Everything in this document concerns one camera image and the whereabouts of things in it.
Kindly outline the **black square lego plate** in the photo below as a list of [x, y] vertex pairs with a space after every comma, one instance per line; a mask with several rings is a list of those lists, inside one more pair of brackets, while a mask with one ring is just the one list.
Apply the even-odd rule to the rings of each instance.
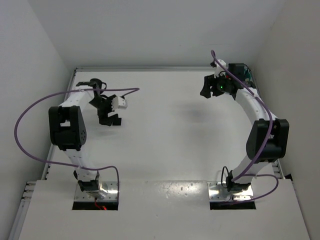
[[122, 118], [121, 117], [116, 117], [112, 120], [111, 123], [112, 126], [121, 126], [122, 125]]

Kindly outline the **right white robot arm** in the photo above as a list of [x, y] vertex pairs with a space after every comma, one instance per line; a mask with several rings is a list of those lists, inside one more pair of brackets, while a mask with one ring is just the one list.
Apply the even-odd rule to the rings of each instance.
[[227, 171], [222, 186], [228, 192], [246, 190], [252, 179], [269, 163], [286, 154], [290, 124], [275, 116], [262, 101], [252, 80], [250, 68], [244, 63], [211, 62], [214, 73], [204, 77], [200, 95], [209, 99], [230, 95], [238, 103], [251, 123], [241, 163]]

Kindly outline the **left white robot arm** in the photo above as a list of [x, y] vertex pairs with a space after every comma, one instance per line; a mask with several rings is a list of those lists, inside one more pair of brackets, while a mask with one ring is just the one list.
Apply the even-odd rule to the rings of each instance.
[[67, 100], [48, 110], [51, 143], [63, 151], [74, 165], [73, 174], [80, 190], [99, 200], [107, 196], [107, 189], [84, 147], [87, 130], [82, 111], [87, 105], [92, 105], [97, 110], [99, 124], [119, 126], [122, 119], [118, 114], [111, 113], [128, 106], [121, 96], [104, 95], [103, 85], [104, 82], [97, 78], [79, 82]]

